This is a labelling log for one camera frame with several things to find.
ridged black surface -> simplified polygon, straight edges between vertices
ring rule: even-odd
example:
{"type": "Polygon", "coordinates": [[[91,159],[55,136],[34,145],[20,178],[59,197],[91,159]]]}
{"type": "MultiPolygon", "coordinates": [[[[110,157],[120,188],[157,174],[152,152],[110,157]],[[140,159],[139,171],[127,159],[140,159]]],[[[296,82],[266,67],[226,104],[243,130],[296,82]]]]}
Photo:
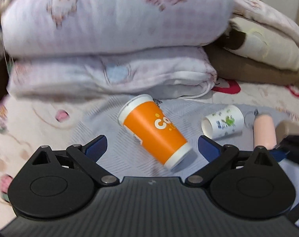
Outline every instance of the ridged black surface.
{"type": "Polygon", "coordinates": [[[299,237],[285,217],[248,221],[225,214],[202,189],[179,178],[125,177],[102,188],[92,203],[67,218],[36,222],[22,217],[1,231],[5,237],[299,237]]]}

green printed design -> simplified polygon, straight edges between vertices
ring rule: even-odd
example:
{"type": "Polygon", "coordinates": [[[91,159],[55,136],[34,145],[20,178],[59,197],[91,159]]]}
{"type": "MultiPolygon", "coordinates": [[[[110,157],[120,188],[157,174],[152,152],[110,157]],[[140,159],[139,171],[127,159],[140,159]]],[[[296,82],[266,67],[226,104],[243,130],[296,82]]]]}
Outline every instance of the green printed design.
{"type": "Polygon", "coordinates": [[[228,126],[233,126],[235,123],[235,119],[232,116],[227,116],[225,120],[222,119],[223,123],[226,123],[228,126]]]}

paper cup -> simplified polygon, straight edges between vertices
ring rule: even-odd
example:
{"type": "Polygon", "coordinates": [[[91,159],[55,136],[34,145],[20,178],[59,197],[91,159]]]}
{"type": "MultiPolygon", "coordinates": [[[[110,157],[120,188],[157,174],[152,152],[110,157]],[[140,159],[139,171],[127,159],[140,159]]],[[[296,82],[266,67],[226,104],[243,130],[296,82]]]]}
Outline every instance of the paper cup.
{"type": "Polygon", "coordinates": [[[119,111],[118,121],[168,169],[175,167],[191,150],[150,95],[142,94],[128,101],[119,111]]]}
{"type": "Polygon", "coordinates": [[[267,150],[272,150],[277,145],[275,124],[268,114],[257,116],[254,122],[254,147],[259,145],[267,150]]]}
{"type": "Polygon", "coordinates": [[[201,126],[206,137],[216,139],[241,132],[244,124],[244,117],[239,108],[229,105],[221,111],[206,116],[202,119],[201,126]]]}

pink cylinder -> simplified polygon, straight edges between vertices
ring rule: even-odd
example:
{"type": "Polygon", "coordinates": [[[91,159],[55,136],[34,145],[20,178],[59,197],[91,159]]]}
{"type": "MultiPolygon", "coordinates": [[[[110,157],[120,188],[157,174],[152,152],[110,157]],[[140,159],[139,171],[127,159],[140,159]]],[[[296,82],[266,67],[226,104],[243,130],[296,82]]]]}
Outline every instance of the pink cylinder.
{"type": "Polygon", "coordinates": [[[267,114],[257,116],[254,122],[254,147],[259,145],[267,150],[272,150],[277,145],[275,124],[267,114]]]}

white fabric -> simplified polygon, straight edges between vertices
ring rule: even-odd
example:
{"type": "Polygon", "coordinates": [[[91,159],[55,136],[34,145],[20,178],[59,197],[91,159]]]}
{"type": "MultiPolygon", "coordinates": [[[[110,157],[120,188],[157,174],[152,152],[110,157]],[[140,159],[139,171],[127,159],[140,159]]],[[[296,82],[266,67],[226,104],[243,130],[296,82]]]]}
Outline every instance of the white fabric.
{"type": "Polygon", "coordinates": [[[233,0],[15,0],[2,17],[13,56],[123,53],[214,41],[233,0]]]}
{"type": "Polygon", "coordinates": [[[227,50],[277,69],[298,71],[299,48],[291,38],[276,29],[242,17],[235,17],[230,22],[234,28],[246,33],[246,38],[239,49],[227,50]]]}
{"type": "Polygon", "coordinates": [[[202,48],[170,47],[16,62],[8,92],[19,97],[148,93],[156,99],[193,98],[209,92],[216,77],[202,48]]]}
{"type": "Polygon", "coordinates": [[[259,0],[234,0],[233,13],[274,27],[290,36],[299,47],[299,26],[275,8],[259,0]]]}
{"type": "MultiPolygon", "coordinates": [[[[299,99],[291,95],[288,89],[273,85],[239,84],[241,92],[238,94],[211,91],[199,98],[199,101],[277,107],[279,110],[293,113],[289,116],[299,121],[299,99]]],[[[64,150],[82,116],[102,101],[39,101],[8,97],[4,102],[2,118],[0,117],[0,127],[4,126],[6,129],[0,133],[0,177],[3,174],[14,177],[40,145],[50,145],[53,150],[64,150]]],[[[283,161],[281,166],[293,183],[299,186],[299,169],[295,170],[294,166],[286,161],[283,161]]],[[[0,228],[14,217],[12,208],[0,197],[0,228]]]]}

